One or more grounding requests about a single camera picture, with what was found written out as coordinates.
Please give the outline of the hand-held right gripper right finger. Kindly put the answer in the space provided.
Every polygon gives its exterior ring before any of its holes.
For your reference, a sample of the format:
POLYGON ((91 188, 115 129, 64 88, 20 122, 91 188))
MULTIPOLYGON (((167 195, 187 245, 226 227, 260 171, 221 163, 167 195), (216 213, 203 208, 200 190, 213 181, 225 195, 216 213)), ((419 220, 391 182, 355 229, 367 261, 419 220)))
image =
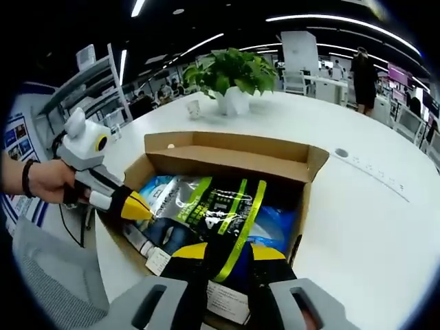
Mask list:
POLYGON ((357 329, 341 302, 263 245, 252 246, 249 309, 251 329, 357 329))

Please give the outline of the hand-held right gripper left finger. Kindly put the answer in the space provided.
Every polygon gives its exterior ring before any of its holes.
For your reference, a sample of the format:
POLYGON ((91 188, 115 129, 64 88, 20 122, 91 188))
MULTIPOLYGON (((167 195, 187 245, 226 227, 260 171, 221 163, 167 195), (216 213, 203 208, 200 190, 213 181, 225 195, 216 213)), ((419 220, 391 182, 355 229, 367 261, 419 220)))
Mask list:
POLYGON ((150 275, 115 299, 112 329, 200 329, 207 305, 206 244, 174 253, 159 276, 150 275))

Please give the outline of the person's left hand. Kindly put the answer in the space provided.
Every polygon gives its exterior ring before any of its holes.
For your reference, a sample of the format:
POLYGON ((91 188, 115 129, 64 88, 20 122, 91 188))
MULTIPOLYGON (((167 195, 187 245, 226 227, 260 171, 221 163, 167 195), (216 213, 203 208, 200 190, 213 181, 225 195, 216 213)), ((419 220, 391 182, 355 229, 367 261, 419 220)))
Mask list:
POLYGON ((60 159, 35 162, 29 167, 27 181, 33 196, 51 204, 61 204, 65 187, 74 187, 75 172, 60 159))

